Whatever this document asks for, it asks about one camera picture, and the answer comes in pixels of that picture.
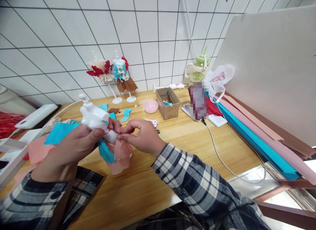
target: white pole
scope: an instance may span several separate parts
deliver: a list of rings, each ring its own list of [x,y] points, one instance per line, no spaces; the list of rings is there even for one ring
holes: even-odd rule
[[[117,97],[116,97],[116,95],[115,95],[115,93],[114,93],[113,89],[111,88],[111,85],[109,85],[109,87],[110,87],[111,92],[113,93],[113,95],[114,95],[114,97],[115,97],[115,99],[116,99]]]

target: small brown item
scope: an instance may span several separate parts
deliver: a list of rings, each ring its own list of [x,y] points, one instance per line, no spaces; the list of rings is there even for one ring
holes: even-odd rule
[[[180,100],[171,88],[161,88],[156,90],[156,100],[158,108],[164,120],[178,117]],[[163,101],[168,100],[172,106],[165,106]]]
[[[114,113],[114,114],[116,114],[116,113],[118,113],[119,112],[119,109],[118,108],[111,108],[110,110],[109,110],[109,113]]]

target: plaid shirt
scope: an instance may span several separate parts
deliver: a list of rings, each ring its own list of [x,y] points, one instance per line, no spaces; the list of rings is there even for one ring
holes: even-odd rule
[[[0,226],[4,229],[46,229],[54,209],[64,195],[66,183],[41,183],[31,173],[0,202]],[[77,168],[64,217],[58,229],[66,229],[87,204],[103,176],[83,167]]]
[[[269,229],[257,205],[235,192],[197,156],[167,144],[152,168],[183,202],[144,219],[137,229]],[[101,175],[78,167],[59,229],[69,226],[102,179]],[[39,183],[28,174],[0,203],[1,226],[47,228],[68,185]]]
[[[196,155],[167,144],[152,168],[184,203],[146,218],[138,229],[270,229],[258,206]]]

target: white tiled wall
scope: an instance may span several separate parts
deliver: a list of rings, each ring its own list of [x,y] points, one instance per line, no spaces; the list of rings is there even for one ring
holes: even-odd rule
[[[210,64],[236,14],[316,0],[186,0],[193,48]],[[183,0],[0,0],[0,85],[35,105],[68,103],[79,93],[112,96],[85,62],[127,58],[137,91],[183,81],[194,54]]]

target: red bow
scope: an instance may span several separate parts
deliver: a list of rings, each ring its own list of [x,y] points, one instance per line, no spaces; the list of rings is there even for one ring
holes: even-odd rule
[[[125,61],[125,67],[126,67],[126,70],[128,70],[128,62],[127,62],[127,59],[122,56],[122,60]]]
[[[105,71],[104,71],[105,74],[109,74],[109,73],[110,73],[110,70],[112,70],[113,65],[110,64],[110,61],[109,61],[109,60],[107,60],[107,61],[105,62],[104,67],[105,67]]]
[[[92,66],[93,70],[89,70],[87,71],[87,74],[91,75],[91,76],[96,76],[98,77],[99,75],[103,74],[103,70],[99,69],[97,66]]]

